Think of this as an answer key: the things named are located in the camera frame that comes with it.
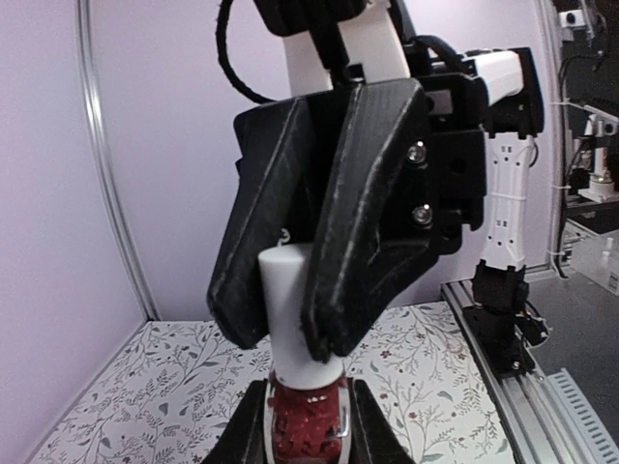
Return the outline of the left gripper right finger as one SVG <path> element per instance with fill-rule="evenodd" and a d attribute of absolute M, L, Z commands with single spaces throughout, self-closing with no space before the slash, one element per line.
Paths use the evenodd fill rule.
<path fill-rule="evenodd" d="M 351 402 L 352 442 L 349 463 L 414 464 L 398 441 L 368 384 L 348 379 Z"/>

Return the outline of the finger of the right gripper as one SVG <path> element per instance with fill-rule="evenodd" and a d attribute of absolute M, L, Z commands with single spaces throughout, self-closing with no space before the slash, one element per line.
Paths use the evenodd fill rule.
<path fill-rule="evenodd" d="M 261 105 L 234 121 L 239 187 L 207 292 L 222 334 L 250 349 L 268 333 L 258 254 L 277 244 L 311 154 L 306 99 Z"/>

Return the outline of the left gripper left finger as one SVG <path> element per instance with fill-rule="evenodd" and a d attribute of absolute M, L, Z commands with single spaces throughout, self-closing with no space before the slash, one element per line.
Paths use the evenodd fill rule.
<path fill-rule="evenodd" d="M 263 464 L 267 381 L 252 381 L 223 433 L 202 464 Z"/>

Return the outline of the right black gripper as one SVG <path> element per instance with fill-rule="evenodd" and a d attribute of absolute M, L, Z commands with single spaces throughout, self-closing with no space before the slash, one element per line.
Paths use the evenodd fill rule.
<path fill-rule="evenodd" d="M 431 266 L 457 251 L 464 226 L 481 225 L 484 102 L 478 81 L 449 73 L 261 105 L 298 98 L 311 154 L 282 229 L 312 244 L 301 320 L 310 356 L 325 363 L 371 325 L 364 271 Z"/>

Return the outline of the red nail polish bottle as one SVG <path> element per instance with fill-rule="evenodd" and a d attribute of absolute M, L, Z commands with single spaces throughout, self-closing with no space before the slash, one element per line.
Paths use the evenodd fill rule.
<path fill-rule="evenodd" d="M 263 435 L 268 463 L 348 461 L 352 446 L 347 379 L 314 390 L 295 390 L 268 378 Z"/>

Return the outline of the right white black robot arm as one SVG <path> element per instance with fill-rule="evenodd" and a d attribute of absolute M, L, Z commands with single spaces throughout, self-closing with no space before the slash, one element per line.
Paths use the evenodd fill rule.
<path fill-rule="evenodd" d="M 411 76 L 266 101 L 234 122 L 240 185 L 207 292 L 243 349 L 269 331 L 259 254 L 281 232 L 309 246 L 293 319 L 321 362 L 349 354 L 387 304 L 485 227 L 466 323 L 501 370 L 547 334 L 526 308 L 526 177 L 544 128 L 526 48 L 405 47 Z"/>

